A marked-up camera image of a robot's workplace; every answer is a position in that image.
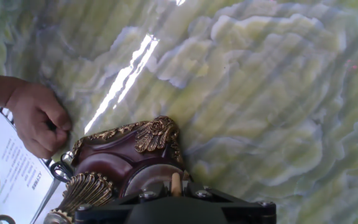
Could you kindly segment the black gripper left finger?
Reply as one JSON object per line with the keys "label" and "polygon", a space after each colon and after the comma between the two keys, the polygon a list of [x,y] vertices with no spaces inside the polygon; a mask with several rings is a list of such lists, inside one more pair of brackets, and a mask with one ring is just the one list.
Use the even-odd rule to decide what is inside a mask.
{"label": "black gripper left finger", "polygon": [[137,205],[170,196],[170,181],[157,182],[107,205],[75,212],[74,224],[125,223]]}

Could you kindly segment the person right hand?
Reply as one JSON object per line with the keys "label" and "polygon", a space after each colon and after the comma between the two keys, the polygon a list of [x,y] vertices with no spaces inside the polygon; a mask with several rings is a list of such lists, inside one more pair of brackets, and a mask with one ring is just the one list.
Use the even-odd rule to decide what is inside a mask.
{"label": "person right hand", "polygon": [[36,157],[49,159],[66,143],[71,120],[51,89],[20,80],[6,106],[19,138]]}

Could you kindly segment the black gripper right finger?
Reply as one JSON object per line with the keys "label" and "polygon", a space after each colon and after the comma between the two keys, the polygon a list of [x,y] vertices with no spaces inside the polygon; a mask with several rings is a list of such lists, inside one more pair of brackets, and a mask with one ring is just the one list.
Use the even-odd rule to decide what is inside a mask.
{"label": "black gripper right finger", "polygon": [[202,223],[276,224],[276,204],[247,202],[200,183],[183,181],[182,196]]}

